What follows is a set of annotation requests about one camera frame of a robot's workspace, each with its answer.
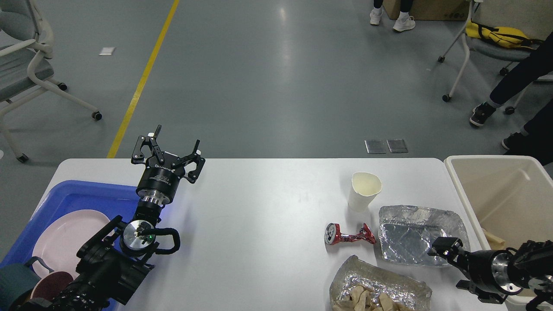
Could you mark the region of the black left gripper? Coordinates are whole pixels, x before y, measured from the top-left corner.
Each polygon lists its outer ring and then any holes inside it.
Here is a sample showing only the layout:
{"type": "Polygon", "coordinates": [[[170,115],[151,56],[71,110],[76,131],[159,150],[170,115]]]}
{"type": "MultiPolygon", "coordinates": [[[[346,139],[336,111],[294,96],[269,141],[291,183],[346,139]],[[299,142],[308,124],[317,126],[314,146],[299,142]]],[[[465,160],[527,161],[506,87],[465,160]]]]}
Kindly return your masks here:
{"type": "Polygon", "coordinates": [[[192,153],[170,158],[157,142],[161,129],[162,126],[158,125],[153,133],[138,136],[131,163],[146,168],[136,188],[139,197],[157,191],[164,196],[163,203],[172,203],[181,179],[195,184],[206,160],[199,150],[201,140],[196,140],[192,153]]]}

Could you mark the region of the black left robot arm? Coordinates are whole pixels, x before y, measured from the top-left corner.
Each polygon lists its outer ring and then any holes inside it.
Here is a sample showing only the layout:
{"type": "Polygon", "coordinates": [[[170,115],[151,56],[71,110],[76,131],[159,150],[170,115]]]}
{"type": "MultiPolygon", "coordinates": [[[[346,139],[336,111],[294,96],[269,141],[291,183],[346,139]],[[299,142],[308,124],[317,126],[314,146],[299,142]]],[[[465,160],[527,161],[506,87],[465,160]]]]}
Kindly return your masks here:
{"type": "Polygon", "coordinates": [[[100,311],[109,300],[126,305],[154,268],[153,255],[170,255],[181,248],[179,232],[159,228],[162,209],[173,202],[180,181],[194,184],[205,165],[196,140],[192,152],[180,157],[161,150],[156,131],[140,135],[131,163],[144,165],[136,188],[139,201],[130,221],[110,220],[76,252],[78,276],[53,298],[31,298],[17,311],[100,311]]]}

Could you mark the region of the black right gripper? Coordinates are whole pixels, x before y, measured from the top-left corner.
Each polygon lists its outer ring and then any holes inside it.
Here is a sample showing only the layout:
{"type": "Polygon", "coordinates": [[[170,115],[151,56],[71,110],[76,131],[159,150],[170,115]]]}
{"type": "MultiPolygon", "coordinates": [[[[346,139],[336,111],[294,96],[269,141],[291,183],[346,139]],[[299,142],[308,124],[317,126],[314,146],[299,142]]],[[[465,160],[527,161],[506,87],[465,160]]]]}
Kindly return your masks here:
{"type": "Polygon", "coordinates": [[[482,303],[501,305],[506,297],[519,293],[519,286],[509,277],[511,254],[505,250],[466,252],[460,238],[440,237],[427,254],[456,264],[467,278],[458,281],[456,288],[476,295],[482,303]]]}

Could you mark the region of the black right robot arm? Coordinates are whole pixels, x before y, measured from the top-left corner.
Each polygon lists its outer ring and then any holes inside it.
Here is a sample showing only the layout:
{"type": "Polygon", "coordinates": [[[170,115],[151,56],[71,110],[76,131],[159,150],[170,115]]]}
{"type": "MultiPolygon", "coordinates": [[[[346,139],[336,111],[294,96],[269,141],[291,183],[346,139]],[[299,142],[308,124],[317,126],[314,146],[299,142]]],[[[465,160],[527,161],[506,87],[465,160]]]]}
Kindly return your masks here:
{"type": "Polygon", "coordinates": [[[459,238],[436,238],[427,252],[456,267],[466,277],[456,288],[468,291],[482,303],[501,305],[507,297],[523,289],[534,292],[527,311],[539,310],[543,303],[552,304],[552,241],[528,240],[519,248],[502,250],[464,250],[459,238]]]}

